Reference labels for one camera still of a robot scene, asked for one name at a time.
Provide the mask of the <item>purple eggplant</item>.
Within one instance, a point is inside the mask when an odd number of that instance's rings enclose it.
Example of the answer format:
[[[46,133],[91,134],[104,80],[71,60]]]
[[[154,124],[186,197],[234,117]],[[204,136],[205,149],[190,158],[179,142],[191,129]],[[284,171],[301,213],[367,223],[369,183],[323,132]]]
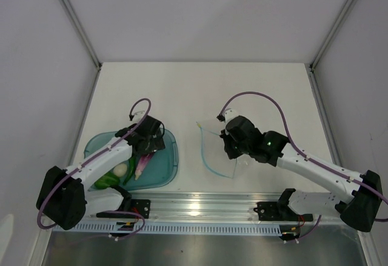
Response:
[[[138,165],[136,166],[136,170],[135,170],[135,180],[138,180],[139,177],[142,175],[144,169],[146,168],[147,164],[151,161],[154,154],[155,153],[153,152],[140,157]]]

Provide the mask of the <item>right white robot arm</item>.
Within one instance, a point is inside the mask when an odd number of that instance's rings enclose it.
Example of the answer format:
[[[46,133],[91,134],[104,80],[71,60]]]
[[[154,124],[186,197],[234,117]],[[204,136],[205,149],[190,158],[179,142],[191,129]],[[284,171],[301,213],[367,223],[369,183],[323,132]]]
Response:
[[[218,120],[224,151],[229,159],[247,155],[256,162],[294,172],[325,188],[326,193],[285,189],[276,210],[282,221],[297,216],[318,214],[339,217],[346,225],[370,232],[382,201],[381,179],[373,171],[360,174],[335,164],[315,160],[293,147],[291,140],[278,132],[260,132],[246,117],[228,110]]]

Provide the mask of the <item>clear zip top bag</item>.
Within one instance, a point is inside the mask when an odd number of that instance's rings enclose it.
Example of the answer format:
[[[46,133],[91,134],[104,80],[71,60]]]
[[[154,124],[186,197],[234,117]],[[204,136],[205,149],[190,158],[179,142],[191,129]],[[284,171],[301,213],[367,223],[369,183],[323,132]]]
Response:
[[[197,121],[201,134],[202,163],[212,172],[222,178],[234,179],[242,176],[250,167],[251,160],[247,156],[229,159],[224,151],[224,141],[221,138],[222,122],[217,119]]]

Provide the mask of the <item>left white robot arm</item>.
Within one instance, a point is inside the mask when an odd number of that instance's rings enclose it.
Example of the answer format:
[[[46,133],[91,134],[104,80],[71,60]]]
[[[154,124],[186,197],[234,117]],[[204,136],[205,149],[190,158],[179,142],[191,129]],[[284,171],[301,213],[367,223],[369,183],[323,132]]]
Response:
[[[46,215],[64,230],[75,227],[84,216],[112,211],[117,217],[126,217],[131,202],[118,185],[103,190],[91,190],[95,182],[115,166],[132,156],[144,156],[165,149],[164,124],[149,116],[132,117],[132,125],[117,131],[99,150],[80,164],[65,169],[52,167],[45,174],[36,208],[37,223]]]

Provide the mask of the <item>green chili pepper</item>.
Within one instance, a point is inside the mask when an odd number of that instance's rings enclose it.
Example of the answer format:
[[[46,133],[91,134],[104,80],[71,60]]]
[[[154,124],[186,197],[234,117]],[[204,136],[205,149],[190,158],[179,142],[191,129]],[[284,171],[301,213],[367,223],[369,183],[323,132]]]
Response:
[[[129,182],[129,180],[135,174],[135,170],[136,170],[136,157],[132,156],[129,159],[128,172],[127,172],[127,175],[125,176],[125,179],[124,179],[124,181],[122,183],[123,185],[126,185]]]

